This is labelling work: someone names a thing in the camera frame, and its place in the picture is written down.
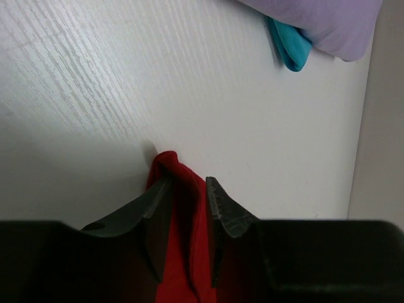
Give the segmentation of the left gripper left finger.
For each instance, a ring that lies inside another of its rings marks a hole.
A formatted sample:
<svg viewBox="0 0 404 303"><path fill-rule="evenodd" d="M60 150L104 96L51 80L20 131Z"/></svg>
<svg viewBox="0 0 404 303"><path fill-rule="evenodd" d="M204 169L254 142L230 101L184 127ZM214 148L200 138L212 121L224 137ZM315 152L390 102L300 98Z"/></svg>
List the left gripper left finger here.
<svg viewBox="0 0 404 303"><path fill-rule="evenodd" d="M158 283L163 280L172 213L172 179L162 177L144 194L81 231L103 239L133 238Z"/></svg>

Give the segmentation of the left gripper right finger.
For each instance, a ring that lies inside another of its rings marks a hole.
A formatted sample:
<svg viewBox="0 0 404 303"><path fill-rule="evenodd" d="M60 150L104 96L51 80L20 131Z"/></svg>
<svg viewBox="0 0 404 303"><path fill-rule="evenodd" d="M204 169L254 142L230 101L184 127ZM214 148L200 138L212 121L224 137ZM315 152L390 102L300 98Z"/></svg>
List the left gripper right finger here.
<svg viewBox="0 0 404 303"><path fill-rule="evenodd" d="M241 285L265 288L266 268L258 224L261 220L232 199L215 177L206 178L211 283L219 287L238 276Z"/></svg>

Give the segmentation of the red t-shirt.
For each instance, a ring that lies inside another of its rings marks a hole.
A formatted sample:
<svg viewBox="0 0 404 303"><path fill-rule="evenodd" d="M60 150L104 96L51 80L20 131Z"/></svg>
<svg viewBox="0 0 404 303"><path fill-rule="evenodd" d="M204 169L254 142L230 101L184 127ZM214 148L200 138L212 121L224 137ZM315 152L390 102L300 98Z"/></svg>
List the red t-shirt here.
<svg viewBox="0 0 404 303"><path fill-rule="evenodd" d="M172 214L163 282L157 302L216 302L211 286L206 182L180 163L177 153L164 151L151 165L147 188L162 177L173 179Z"/></svg>

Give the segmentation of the teal t-shirt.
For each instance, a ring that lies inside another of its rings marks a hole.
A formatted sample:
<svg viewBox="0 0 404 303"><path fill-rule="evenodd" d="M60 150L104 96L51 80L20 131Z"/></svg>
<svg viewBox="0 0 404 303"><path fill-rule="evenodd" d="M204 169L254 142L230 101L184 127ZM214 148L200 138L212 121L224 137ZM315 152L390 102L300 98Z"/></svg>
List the teal t-shirt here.
<svg viewBox="0 0 404 303"><path fill-rule="evenodd" d="M270 17L265 18L273 44L284 65L293 72L299 72L306 65L312 43L299 28L281 23Z"/></svg>

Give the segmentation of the purple t-shirt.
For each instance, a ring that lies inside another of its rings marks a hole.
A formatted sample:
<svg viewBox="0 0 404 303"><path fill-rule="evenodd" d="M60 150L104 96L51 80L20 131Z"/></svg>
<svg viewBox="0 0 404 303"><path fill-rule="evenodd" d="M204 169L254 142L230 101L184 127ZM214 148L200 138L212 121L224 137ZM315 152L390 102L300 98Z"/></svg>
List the purple t-shirt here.
<svg viewBox="0 0 404 303"><path fill-rule="evenodd" d="M302 30L318 50L343 61L361 59L371 41L382 1L242 1L275 21Z"/></svg>

